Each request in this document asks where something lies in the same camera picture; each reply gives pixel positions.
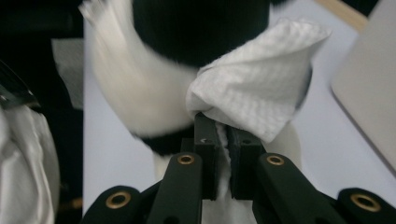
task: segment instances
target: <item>white fabric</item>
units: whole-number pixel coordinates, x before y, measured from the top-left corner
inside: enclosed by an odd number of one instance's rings
[[[188,110],[271,142],[303,100],[311,57],[329,34],[311,22],[279,21],[203,67],[190,85]]]
[[[158,136],[192,124],[185,103],[196,69],[146,47],[133,25],[131,0],[84,2],[92,25],[92,69],[112,109],[131,133]]]
[[[46,119],[27,106],[0,107],[0,223],[53,224],[59,186]]]

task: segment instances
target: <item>white surface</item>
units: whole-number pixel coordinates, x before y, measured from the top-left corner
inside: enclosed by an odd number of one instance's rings
[[[300,137],[304,174],[318,190],[330,196],[336,197],[340,189],[359,187],[396,206],[395,176],[336,103],[330,88],[332,76],[358,34],[311,0],[294,1],[271,15],[271,21],[276,21],[281,15],[292,18],[304,16],[332,29],[332,36],[313,60],[312,85],[302,110],[292,122]],[[89,27],[86,40],[88,48]],[[84,104],[86,211],[95,198],[110,187],[123,184],[140,190],[147,188],[154,183],[154,171],[149,150],[132,138],[99,92],[89,55],[86,55]]]
[[[396,170],[396,1],[370,16],[332,83],[334,94]]]
[[[396,206],[395,175],[337,104],[330,86],[358,34],[312,1],[295,1],[281,14],[304,16],[332,28],[332,36],[313,60],[312,84],[302,111],[293,121],[300,137],[304,174],[318,190],[332,197],[340,189],[359,187]]]

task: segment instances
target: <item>tissue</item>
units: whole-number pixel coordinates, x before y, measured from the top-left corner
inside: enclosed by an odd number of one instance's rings
[[[310,21],[280,20],[201,68],[187,92],[188,111],[271,142],[304,99],[311,58],[330,33]]]

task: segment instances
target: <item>screw hole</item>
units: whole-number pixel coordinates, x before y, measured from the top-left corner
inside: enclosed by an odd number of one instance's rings
[[[352,194],[350,200],[359,208],[370,212],[378,212],[381,210],[381,205],[375,199],[365,194]]]
[[[118,209],[131,201],[131,194],[127,191],[119,191],[110,195],[106,200],[106,206],[111,209]]]
[[[182,155],[177,158],[177,161],[180,164],[188,165],[194,162],[194,157],[190,155]]]
[[[267,161],[273,165],[283,165],[285,161],[278,156],[269,156],[267,157]]]
[[[178,218],[177,217],[167,217],[164,221],[163,224],[178,224]]]

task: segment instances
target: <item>black object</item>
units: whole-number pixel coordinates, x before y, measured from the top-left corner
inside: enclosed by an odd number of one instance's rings
[[[373,11],[375,5],[378,3],[378,0],[343,0],[343,2],[347,3],[351,7],[358,10],[361,14],[368,17]]]
[[[270,2],[134,0],[134,28],[162,56],[201,67],[265,30]]]
[[[82,37],[81,0],[0,1],[0,60],[52,108],[72,108],[53,60],[51,38]]]
[[[204,158],[203,197],[204,199],[216,200],[219,183],[218,155],[220,150],[216,122],[199,113],[195,116],[194,127],[193,151],[201,158]]]
[[[233,198],[252,200],[256,188],[256,161],[265,152],[262,141],[251,133],[227,127],[231,158]]]
[[[202,114],[197,115],[195,126],[200,133],[195,137],[198,138],[182,141],[182,152],[171,159],[162,182],[134,196],[135,200],[130,201],[133,204],[125,205],[126,208],[119,211],[111,210],[104,204],[111,199],[109,195],[119,192],[118,188],[121,187],[104,192],[81,223],[200,223],[202,187],[213,177],[205,175],[204,167],[206,162],[213,161],[213,154],[198,155],[191,152],[197,148],[197,144],[205,142],[201,141],[203,139],[210,140],[208,144],[211,147],[205,150],[217,150],[215,143],[219,139],[213,135],[213,124],[213,120]],[[246,192],[243,185],[247,184],[248,189],[253,188],[254,194],[250,200],[253,201],[252,209],[258,224],[396,223],[396,210],[373,193],[363,189],[344,189],[337,200],[330,198],[318,192],[288,158],[263,152],[258,139],[250,133],[230,127],[227,132],[231,137],[230,147],[233,148],[230,153],[235,163],[232,169],[236,169],[236,172],[232,170],[232,174],[233,177],[238,176],[231,184],[232,194],[235,198],[250,198],[252,195]],[[251,173],[250,163],[255,166],[254,174],[247,174]],[[246,181],[242,177],[244,175],[255,181]],[[98,219],[107,214],[111,218]]]
[[[264,190],[280,223],[346,223],[288,158],[266,153],[260,156],[256,172],[262,187],[258,190]],[[255,215],[261,212],[253,207]]]
[[[35,102],[35,97],[26,85],[0,60],[0,106],[7,109]]]
[[[176,154],[166,169],[147,223],[201,223],[201,194],[201,158],[188,152]]]

